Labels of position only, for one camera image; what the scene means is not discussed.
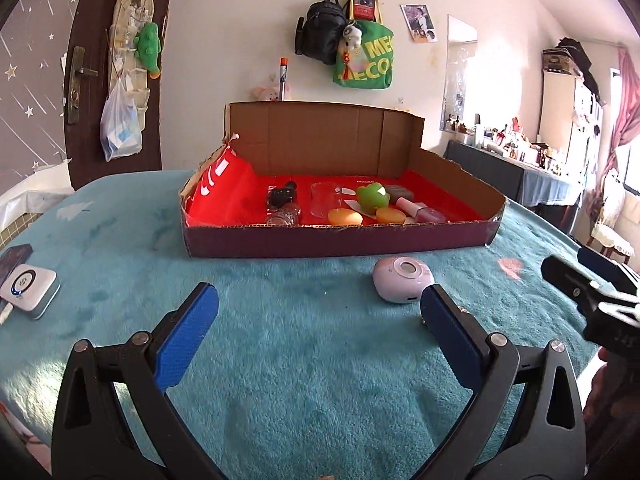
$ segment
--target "gold star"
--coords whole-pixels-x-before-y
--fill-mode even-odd
[[[7,71],[5,72],[5,74],[7,74],[7,75],[8,75],[8,77],[7,77],[7,79],[6,79],[7,81],[9,81],[9,79],[11,79],[12,77],[15,77],[15,69],[16,69],[16,68],[18,68],[18,67],[17,67],[17,66],[12,66],[12,64],[11,64],[11,63],[9,63],[9,70],[7,70]]]

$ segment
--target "pink curtain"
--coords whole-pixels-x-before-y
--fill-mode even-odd
[[[597,194],[591,203],[591,212],[597,214],[596,209],[602,206],[602,184],[609,170],[618,170],[618,158],[616,148],[624,146],[634,140],[640,134],[640,76],[636,73],[634,62],[629,50],[625,47],[618,48],[620,62],[620,76],[622,77],[622,99],[620,100],[620,114],[613,126],[611,144],[607,163],[598,176]]]

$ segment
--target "pink bottle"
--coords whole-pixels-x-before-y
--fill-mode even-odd
[[[447,218],[433,207],[420,207],[414,202],[400,197],[396,207],[415,218],[418,224],[444,224]]]

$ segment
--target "white plastic bag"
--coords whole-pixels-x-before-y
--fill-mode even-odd
[[[127,96],[122,77],[111,90],[100,120],[104,158],[135,155],[142,150],[142,132],[133,98]]]

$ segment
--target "wall mirror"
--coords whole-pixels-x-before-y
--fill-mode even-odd
[[[453,16],[448,17],[447,70],[440,129],[452,131],[455,121],[472,126],[474,109],[474,60],[478,31]]]

